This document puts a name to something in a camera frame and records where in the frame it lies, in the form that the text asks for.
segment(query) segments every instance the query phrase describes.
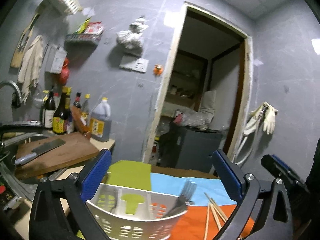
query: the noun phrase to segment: white hose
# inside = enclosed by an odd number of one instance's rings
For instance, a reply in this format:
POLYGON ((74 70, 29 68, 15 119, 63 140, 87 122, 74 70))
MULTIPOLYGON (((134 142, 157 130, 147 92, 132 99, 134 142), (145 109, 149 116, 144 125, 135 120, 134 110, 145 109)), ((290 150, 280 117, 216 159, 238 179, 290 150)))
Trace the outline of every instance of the white hose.
MULTIPOLYGON (((242 165, 242 164, 247 160, 247 158, 250 156, 250 154, 251 154, 251 152, 252 152, 253 145, 254 145, 254 141, 255 141, 255 138, 257 137, 257 134, 258 134, 258 129, 259 129, 259 124, 260 124, 260 122, 261 122, 261 118, 258 118, 258 121, 257 121, 257 122, 258 122, 258 123, 257 123, 257 128, 256 128, 255 133, 254 133, 254 137, 253 137, 253 141, 252 141, 250 150, 248 151, 248 153, 246 154, 246 156, 245 156, 241 161, 239 161, 239 162, 236 163, 238 166, 242 165)), ((235 156, 235 158, 238 157, 238 155, 239 155, 239 153, 240 153, 240 151, 241 151, 241 149, 242 149, 242 147, 243 147, 246 139, 247 139, 247 137, 244 138, 244 142, 242 141, 241 147, 239 148, 239 150, 238 150, 237 155, 235 156)))

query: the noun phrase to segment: kitchen knife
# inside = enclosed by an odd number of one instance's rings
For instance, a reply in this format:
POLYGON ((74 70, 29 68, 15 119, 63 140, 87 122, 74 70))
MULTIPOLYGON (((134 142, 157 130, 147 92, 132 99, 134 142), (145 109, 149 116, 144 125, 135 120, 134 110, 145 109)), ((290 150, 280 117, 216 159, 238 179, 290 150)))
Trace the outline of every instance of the kitchen knife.
POLYGON ((26 156, 19 158, 18 160, 15 160, 14 164, 16 166, 18 166, 18 165, 24 165, 26 163, 29 163, 32 160, 34 160, 35 158, 39 157, 41 154, 44 154, 44 153, 49 152, 55 148, 58 148, 59 146, 64 145, 65 143, 66 142, 62 139, 55 139, 51 142, 44 143, 44 144, 34 148, 32 150, 31 154, 28 154, 26 156))

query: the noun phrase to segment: wall outlet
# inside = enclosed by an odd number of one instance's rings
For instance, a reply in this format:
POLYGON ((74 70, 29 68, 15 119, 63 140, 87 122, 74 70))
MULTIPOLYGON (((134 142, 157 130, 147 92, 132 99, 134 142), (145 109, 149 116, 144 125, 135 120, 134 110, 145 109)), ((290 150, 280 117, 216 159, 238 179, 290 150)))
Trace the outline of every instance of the wall outlet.
POLYGON ((122 57, 120 67, 145 73, 147 71, 148 64, 149 60, 147 59, 125 55, 122 57))

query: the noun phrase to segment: white pipe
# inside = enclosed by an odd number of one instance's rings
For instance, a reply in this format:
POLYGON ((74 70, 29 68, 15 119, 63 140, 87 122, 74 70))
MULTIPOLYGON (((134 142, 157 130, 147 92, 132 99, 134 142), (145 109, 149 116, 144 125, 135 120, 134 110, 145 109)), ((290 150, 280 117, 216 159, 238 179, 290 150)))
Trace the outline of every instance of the white pipe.
POLYGON ((236 152, 236 154, 233 156, 233 159, 232 159, 232 162, 234 163, 235 162, 235 159, 238 157, 240 151, 242 150, 242 147, 244 146, 245 142, 247 141, 248 139, 248 136, 245 136, 239 146, 239 149, 238 151, 236 152))
POLYGON ((254 145, 254 141, 255 141, 255 138, 257 137, 257 134, 258 134, 260 121, 261 121, 261 119, 258 118, 257 128, 256 128, 255 133, 254 133, 254 137, 253 137, 253 141, 252 141, 250 150, 248 151, 248 153, 246 154, 246 156, 245 156, 241 161, 239 161, 239 162, 236 163, 238 166, 242 165, 242 164, 247 160, 247 158, 250 156, 250 154, 251 154, 251 152, 252 152, 253 145, 254 145))

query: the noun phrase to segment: blue cloth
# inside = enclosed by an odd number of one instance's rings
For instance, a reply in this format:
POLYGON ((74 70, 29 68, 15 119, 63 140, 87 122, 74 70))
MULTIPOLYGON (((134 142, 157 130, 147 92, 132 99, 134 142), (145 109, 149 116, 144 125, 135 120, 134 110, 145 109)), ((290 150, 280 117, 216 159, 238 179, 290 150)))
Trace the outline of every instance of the blue cloth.
POLYGON ((219 205, 233 205, 236 201, 229 198, 220 179, 177 178, 160 173, 151 173, 151 189, 154 192, 179 196, 187 179, 197 184, 196 191, 191 198, 195 206, 207 206, 206 192, 219 205))

